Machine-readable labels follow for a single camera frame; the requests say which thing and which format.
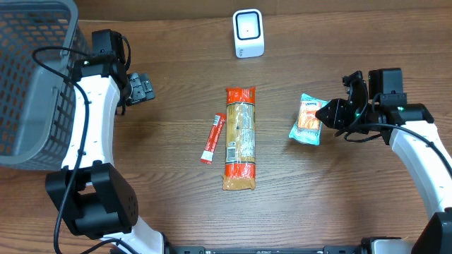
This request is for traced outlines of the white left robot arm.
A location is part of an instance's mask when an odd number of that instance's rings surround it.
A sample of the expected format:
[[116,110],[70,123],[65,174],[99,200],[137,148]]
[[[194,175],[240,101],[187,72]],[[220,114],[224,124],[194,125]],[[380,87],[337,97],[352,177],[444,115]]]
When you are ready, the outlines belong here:
[[171,253],[165,236],[139,216],[135,191],[114,167],[114,116],[131,94],[124,55],[101,51],[77,60],[69,81],[76,88],[70,145],[61,171],[45,181],[59,211],[54,238],[65,223],[73,235],[125,253]]

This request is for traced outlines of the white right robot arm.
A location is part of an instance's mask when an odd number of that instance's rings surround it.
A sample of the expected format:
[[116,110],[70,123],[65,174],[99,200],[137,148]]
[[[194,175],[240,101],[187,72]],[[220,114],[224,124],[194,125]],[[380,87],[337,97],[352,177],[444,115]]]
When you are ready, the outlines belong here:
[[347,99],[332,99],[316,117],[347,138],[382,138],[397,154],[422,198],[429,222],[411,243],[398,237],[375,236],[361,240],[351,253],[450,253],[451,156],[441,142],[434,117],[420,103],[408,103],[400,68],[361,71],[343,77]]

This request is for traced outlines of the teal tissue packet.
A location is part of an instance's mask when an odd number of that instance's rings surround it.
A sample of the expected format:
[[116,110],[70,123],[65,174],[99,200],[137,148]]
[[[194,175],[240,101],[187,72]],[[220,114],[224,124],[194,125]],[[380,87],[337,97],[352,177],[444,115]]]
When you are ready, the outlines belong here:
[[316,118],[316,112],[327,104],[328,101],[303,93],[297,120],[289,133],[289,138],[303,144],[320,145],[322,122]]

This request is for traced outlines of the thin red stick sachet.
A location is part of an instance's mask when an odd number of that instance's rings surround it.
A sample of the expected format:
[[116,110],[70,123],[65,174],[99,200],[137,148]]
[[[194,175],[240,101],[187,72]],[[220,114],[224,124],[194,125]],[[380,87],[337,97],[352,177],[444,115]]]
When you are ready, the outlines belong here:
[[213,125],[208,136],[206,146],[201,155],[201,162],[204,164],[212,164],[213,155],[222,132],[222,128],[226,122],[227,115],[224,113],[217,113],[213,120]]

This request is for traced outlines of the long orange noodle packet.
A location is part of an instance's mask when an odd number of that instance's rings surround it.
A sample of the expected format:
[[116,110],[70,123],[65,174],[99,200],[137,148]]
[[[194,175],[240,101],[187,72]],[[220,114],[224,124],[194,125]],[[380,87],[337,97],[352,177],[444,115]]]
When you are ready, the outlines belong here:
[[256,88],[227,88],[223,189],[256,187]]

